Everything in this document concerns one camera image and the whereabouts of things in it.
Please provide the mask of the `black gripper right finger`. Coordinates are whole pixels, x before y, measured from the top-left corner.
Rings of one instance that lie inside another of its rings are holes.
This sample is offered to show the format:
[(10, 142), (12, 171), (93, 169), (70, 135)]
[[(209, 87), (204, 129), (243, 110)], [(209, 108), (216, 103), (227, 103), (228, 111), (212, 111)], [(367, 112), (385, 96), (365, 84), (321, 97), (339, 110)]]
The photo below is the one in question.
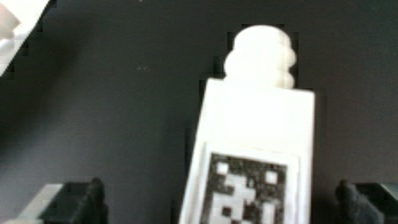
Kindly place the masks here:
[(398, 224), (398, 183), (351, 183), (335, 187), (337, 224)]

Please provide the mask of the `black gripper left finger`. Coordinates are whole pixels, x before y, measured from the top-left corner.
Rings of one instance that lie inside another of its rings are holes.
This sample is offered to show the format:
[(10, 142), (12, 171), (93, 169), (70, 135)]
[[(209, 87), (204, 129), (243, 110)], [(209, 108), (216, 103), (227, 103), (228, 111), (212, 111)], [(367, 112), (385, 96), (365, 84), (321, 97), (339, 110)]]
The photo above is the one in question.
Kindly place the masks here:
[(45, 184), (19, 213), (19, 218), (37, 224), (108, 224), (101, 179)]

